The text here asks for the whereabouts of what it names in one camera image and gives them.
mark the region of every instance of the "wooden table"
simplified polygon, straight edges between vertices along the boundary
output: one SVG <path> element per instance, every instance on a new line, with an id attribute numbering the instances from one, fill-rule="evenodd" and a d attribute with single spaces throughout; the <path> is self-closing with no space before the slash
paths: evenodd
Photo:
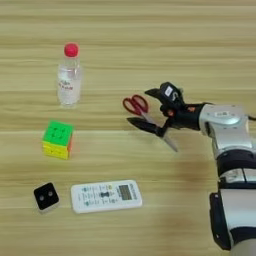
<path id="1" fill-rule="evenodd" d="M 79 43 L 86 70 L 76 109 L 56 98 L 69 41 Z M 210 139 L 171 130 L 175 154 L 132 127 L 121 101 L 171 81 L 188 102 L 234 103 L 256 114 L 255 58 L 253 0 L 0 0 L 0 255 L 228 255 L 210 230 Z M 148 100 L 163 123 L 159 102 Z M 42 154 L 50 119 L 75 125 L 68 161 Z M 73 184 L 120 179 L 137 181 L 142 208 L 72 211 Z M 41 215 L 33 190 L 46 182 L 61 203 Z"/>

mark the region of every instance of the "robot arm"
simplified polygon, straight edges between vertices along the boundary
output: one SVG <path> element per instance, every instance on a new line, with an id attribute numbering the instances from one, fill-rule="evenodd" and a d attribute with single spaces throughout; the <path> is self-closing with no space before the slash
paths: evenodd
<path id="1" fill-rule="evenodd" d="M 212 139 L 219 177 L 218 192 L 210 195 L 214 240 L 232 256 L 255 255 L 256 145 L 248 129 L 248 120 L 253 118 L 234 105 L 186 104 L 182 91 L 168 82 L 145 93 L 162 103 L 160 110 L 167 120 L 158 127 L 128 119 L 137 128 L 160 137 L 169 127 L 188 128 Z"/>

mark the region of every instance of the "red scissors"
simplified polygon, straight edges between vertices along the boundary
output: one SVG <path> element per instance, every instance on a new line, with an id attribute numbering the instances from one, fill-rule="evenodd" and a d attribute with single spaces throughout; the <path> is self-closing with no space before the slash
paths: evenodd
<path id="1" fill-rule="evenodd" d="M 137 116 L 143 116 L 147 120 L 147 122 L 156 124 L 156 122 L 148 115 L 149 106 L 147 101 L 142 96 L 135 94 L 131 98 L 125 98 L 123 100 L 123 106 L 128 112 Z M 162 139 L 174 151 L 178 151 L 177 147 L 167 136 L 164 136 Z"/>

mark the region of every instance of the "red bottle cap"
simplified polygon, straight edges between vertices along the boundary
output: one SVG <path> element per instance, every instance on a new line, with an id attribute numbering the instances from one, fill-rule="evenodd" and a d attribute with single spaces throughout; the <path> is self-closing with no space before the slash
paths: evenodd
<path id="1" fill-rule="evenodd" d="M 78 55 L 78 45 L 77 44 L 66 44 L 64 48 L 65 55 L 67 57 L 76 57 Z"/>

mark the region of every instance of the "rubik's cube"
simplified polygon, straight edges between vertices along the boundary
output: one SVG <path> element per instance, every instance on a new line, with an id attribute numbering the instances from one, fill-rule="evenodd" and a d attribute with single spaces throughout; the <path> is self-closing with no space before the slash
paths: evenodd
<path id="1" fill-rule="evenodd" d="M 43 137 L 44 154 L 68 159 L 71 152 L 73 129 L 72 125 L 50 121 Z"/>

